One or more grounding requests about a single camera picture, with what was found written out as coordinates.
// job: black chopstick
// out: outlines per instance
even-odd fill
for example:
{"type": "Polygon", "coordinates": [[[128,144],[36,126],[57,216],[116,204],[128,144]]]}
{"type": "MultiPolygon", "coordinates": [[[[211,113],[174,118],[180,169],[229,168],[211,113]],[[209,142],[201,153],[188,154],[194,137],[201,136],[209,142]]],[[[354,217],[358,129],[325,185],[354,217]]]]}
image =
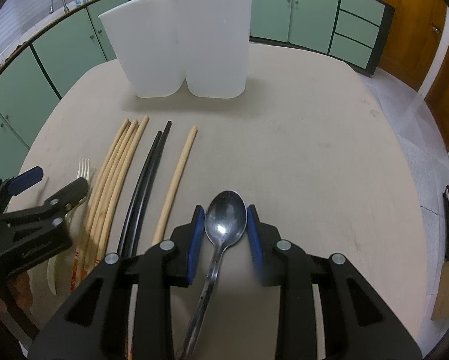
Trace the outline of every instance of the black chopstick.
{"type": "Polygon", "coordinates": [[[131,198],[131,202],[129,203],[128,212],[126,214],[126,219],[123,224],[123,230],[121,231],[121,237],[119,238],[118,249],[116,251],[119,256],[123,255],[124,249],[127,249],[127,248],[125,248],[125,242],[128,238],[128,232],[129,232],[129,228],[130,228],[131,218],[132,218],[133,212],[136,209],[135,206],[136,206],[137,198],[140,194],[140,191],[143,189],[144,182],[146,180],[146,176],[149,173],[149,164],[151,162],[154,152],[156,151],[156,147],[158,146],[160,138],[161,138],[161,131],[158,131],[158,133],[156,134],[156,137],[154,138],[153,144],[151,145],[151,149],[148,152],[148,156],[146,157],[143,168],[141,169],[140,177],[137,180],[135,190],[133,192],[133,197],[131,198]]]}
{"type": "Polygon", "coordinates": [[[164,144],[168,138],[169,131],[171,129],[171,121],[168,121],[163,134],[159,140],[159,143],[152,155],[151,162],[149,164],[149,171],[144,178],[143,188],[140,190],[137,198],[135,209],[133,210],[132,219],[130,220],[129,231],[127,234],[128,240],[125,242],[125,249],[123,250],[123,258],[133,257],[136,255],[137,244],[141,233],[141,226],[143,224],[144,214],[148,206],[149,196],[154,183],[156,172],[163,154],[164,144]]]}

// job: faucet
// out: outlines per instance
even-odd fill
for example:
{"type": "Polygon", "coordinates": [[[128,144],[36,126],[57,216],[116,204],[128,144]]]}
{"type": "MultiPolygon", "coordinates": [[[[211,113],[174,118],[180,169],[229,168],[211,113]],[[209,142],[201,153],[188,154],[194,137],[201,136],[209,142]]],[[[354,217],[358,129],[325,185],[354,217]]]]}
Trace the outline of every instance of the faucet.
{"type": "MultiPolygon", "coordinates": [[[[68,13],[69,12],[69,8],[68,8],[68,6],[66,5],[66,2],[65,2],[65,0],[61,0],[62,2],[63,2],[63,7],[65,8],[65,13],[68,13]]],[[[54,10],[54,8],[53,8],[53,0],[51,0],[51,8],[49,9],[49,13],[53,13],[55,10],[54,10]]]]}

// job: table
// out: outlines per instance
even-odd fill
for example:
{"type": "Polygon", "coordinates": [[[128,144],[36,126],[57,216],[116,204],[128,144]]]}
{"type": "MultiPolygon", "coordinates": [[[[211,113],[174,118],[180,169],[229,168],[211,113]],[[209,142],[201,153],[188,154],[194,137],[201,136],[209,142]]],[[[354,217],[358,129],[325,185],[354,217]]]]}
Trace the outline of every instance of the table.
{"type": "MultiPolygon", "coordinates": [[[[108,243],[115,251],[137,178],[156,131],[172,120],[141,232],[152,241],[176,162],[191,125],[199,131],[165,238],[220,191],[238,191],[260,219],[306,252],[341,252],[388,303],[413,337],[424,315],[426,247],[410,169],[379,104],[346,63],[313,52],[250,45],[245,92],[230,100],[197,98],[184,84],[167,98],[137,98],[117,60],[96,66],[73,86],[38,134],[22,170],[44,180],[9,209],[41,204],[76,177],[79,157],[99,169],[125,117],[150,120],[118,203],[108,243]]],[[[77,226],[71,229],[77,237],[77,226]]],[[[175,346],[194,309],[211,259],[205,238],[197,278],[172,289],[175,346]]],[[[46,264],[31,271],[33,315],[43,325],[69,293],[74,249],[57,266],[58,296],[46,264]]],[[[246,237],[224,255],[197,358],[272,359],[279,289],[254,280],[246,237]]]]}

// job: spoon bowl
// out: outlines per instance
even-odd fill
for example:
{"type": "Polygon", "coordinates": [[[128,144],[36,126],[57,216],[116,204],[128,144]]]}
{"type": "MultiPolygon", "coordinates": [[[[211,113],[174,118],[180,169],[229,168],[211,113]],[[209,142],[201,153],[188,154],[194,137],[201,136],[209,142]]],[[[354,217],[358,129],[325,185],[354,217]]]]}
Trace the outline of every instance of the spoon bowl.
{"type": "Polygon", "coordinates": [[[246,228],[246,205],[234,191],[223,191],[209,204],[204,220],[206,236],[215,248],[233,246],[246,228]]]}

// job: chopstick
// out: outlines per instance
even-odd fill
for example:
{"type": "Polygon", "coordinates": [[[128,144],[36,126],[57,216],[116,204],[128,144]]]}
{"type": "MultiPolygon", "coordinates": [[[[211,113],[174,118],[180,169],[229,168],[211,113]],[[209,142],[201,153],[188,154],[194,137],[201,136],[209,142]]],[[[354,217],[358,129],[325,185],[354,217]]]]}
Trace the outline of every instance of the chopstick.
{"type": "Polygon", "coordinates": [[[131,126],[129,126],[129,129],[126,132],[125,138],[121,143],[121,146],[118,150],[118,154],[109,172],[108,178],[106,179],[103,194],[100,197],[98,210],[96,211],[96,215],[94,216],[91,228],[91,235],[89,237],[91,243],[88,243],[86,254],[84,256],[84,266],[81,272],[81,280],[84,279],[87,276],[88,272],[90,272],[94,267],[94,261],[96,259],[96,251],[101,237],[101,230],[103,229],[106,211],[108,209],[108,205],[111,200],[111,194],[113,193],[114,185],[116,184],[118,178],[119,170],[123,166],[123,161],[125,159],[123,153],[126,153],[131,145],[131,141],[136,133],[136,126],[137,120],[133,120],[131,126]]]}
{"type": "Polygon", "coordinates": [[[125,240],[128,238],[127,234],[131,225],[131,217],[137,204],[136,202],[138,199],[138,195],[140,194],[143,188],[144,180],[146,179],[149,170],[149,163],[151,162],[151,158],[153,156],[154,151],[156,150],[156,146],[158,145],[160,138],[161,138],[161,131],[158,131],[156,137],[154,138],[153,144],[151,145],[151,149],[148,152],[148,156],[146,157],[143,168],[141,169],[140,177],[137,180],[135,190],[133,192],[133,197],[131,198],[131,202],[129,203],[128,212],[126,213],[125,222],[123,223],[123,230],[121,232],[121,237],[118,243],[118,249],[116,251],[117,254],[120,256],[123,254],[123,249],[125,247],[125,240]]]}
{"type": "Polygon", "coordinates": [[[128,240],[125,242],[126,248],[123,251],[123,258],[136,255],[137,244],[141,233],[144,214],[148,206],[149,196],[153,187],[154,178],[156,176],[156,172],[158,171],[161,155],[163,154],[164,144],[166,143],[166,139],[168,138],[170,129],[171,121],[168,121],[158,142],[156,150],[153,153],[151,162],[149,164],[148,174],[147,176],[145,176],[143,189],[137,199],[137,205],[135,206],[136,210],[133,213],[130,223],[130,229],[128,232],[128,240]]]}
{"type": "Polygon", "coordinates": [[[129,165],[131,160],[135,154],[138,143],[140,142],[141,136],[143,135],[144,128],[148,123],[149,117],[145,116],[141,121],[140,126],[138,127],[136,134],[133,138],[133,142],[126,154],[126,158],[124,160],[123,166],[118,175],[118,179],[113,190],[113,194],[111,196],[111,201],[108,205],[108,210],[106,212],[106,218],[104,219],[103,230],[101,231],[101,237],[98,246],[98,252],[96,253],[96,261],[95,265],[98,265],[104,257],[104,253],[106,252],[106,245],[108,243],[109,232],[111,229],[111,223],[113,221],[113,217],[115,215],[116,205],[118,203],[118,198],[121,193],[121,189],[123,188],[123,183],[125,181],[126,174],[128,173],[129,165]]]}
{"type": "Polygon", "coordinates": [[[104,162],[101,165],[101,169],[96,178],[96,186],[93,188],[91,196],[89,197],[86,222],[84,228],[81,230],[81,235],[79,237],[75,251],[73,270],[71,274],[71,287],[70,287],[71,292],[74,291],[76,285],[79,285],[81,281],[81,274],[77,275],[76,272],[82,271],[84,264],[84,254],[86,253],[86,249],[88,247],[89,235],[91,233],[94,215],[96,214],[96,209],[98,208],[99,198],[101,196],[101,193],[103,192],[105,181],[111,169],[111,164],[113,163],[117,155],[118,148],[120,147],[121,142],[125,137],[125,134],[129,128],[129,124],[130,123],[128,118],[126,118],[121,124],[121,127],[119,128],[116,137],[113,140],[113,143],[111,144],[108,153],[106,154],[104,162]]]}
{"type": "Polygon", "coordinates": [[[154,233],[152,246],[160,243],[163,240],[164,230],[166,229],[166,224],[168,223],[169,214],[171,212],[171,206],[173,205],[176,191],[178,189],[181,176],[183,175],[183,170],[185,169],[186,161],[189,157],[189,152],[191,151],[196,133],[196,126],[192,126],[191,130],[188,133],[188,137],[186,138],[181,155],[179,156],[175,173],[173,174],[173,178],[171,179],[168,193],[166,195],[166,199],[164,200],[163,209],[161,210],[160,218],[158,220],[158,226],[156,227],[156,232],[154,233]]]}

